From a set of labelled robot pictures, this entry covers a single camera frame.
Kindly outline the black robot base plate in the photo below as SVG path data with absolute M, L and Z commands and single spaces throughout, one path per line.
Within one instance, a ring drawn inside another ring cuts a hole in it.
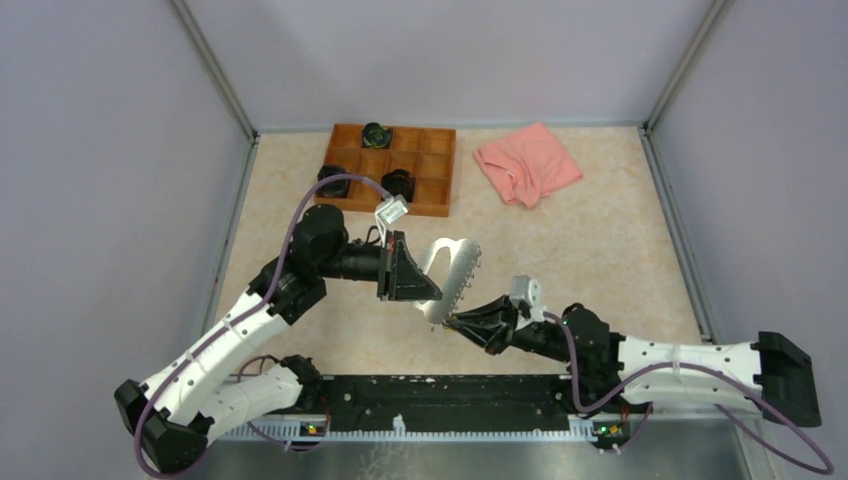
M 332 432 L 388 431 L 400 416 L 414 433 L 567 430 L 577 413 L 571 381 L 541 375 L 336 375 L 273 414 L 327 416 Z

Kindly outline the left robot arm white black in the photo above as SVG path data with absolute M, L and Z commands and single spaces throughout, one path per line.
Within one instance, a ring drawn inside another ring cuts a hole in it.
M 243 383 L 224 382 L 266 340 L 319 303 L 328 279 L 373 282 L 381 301 L 443 296 L 412 258 L 403 232 L 392 231 L 380 243 L 352 241 L 339 208 L 309 207 L 289 228 L 281 254 L 210 331 L 159 372 L 115 390 L 136 459 L 148 475 L 165 479 L 187 471 L 222 434 L 268 412 L 291 407 L 303 414 L 317 407 L 320 375 L 300 355 Z

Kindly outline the metal key holder plate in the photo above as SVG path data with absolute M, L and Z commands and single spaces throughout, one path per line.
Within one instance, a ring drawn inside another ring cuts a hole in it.
M 430 275 L 431 267 L 442 251 L 446 251 L 449 256 L 447 277 L 443 282 L 437 283 L 442 291 L 442 298 L 413 303 L 413 306 L 421 311 L 432 325 L 444 324 L 456 311 L 457 304 L 463 298 L 464 290 L 474 277 L 475 269 L 480 266 L 482 254 L 477 240 L 439 238 L 430 244 L 419 262 L 419 267 L 427 276 Z

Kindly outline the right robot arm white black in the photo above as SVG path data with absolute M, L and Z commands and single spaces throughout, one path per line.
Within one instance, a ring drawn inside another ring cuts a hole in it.
M 555 315 L 508 296 L 455 313 L 444 325 L 490 355 L 517 348 L 565 363 L 576 378 L 570 396 L 580 413 L 716 404 L 773 423 L 822 424 L 812 358 L 777 332 L 727 345 L 663 343 L 614 332 L 580 303 Z

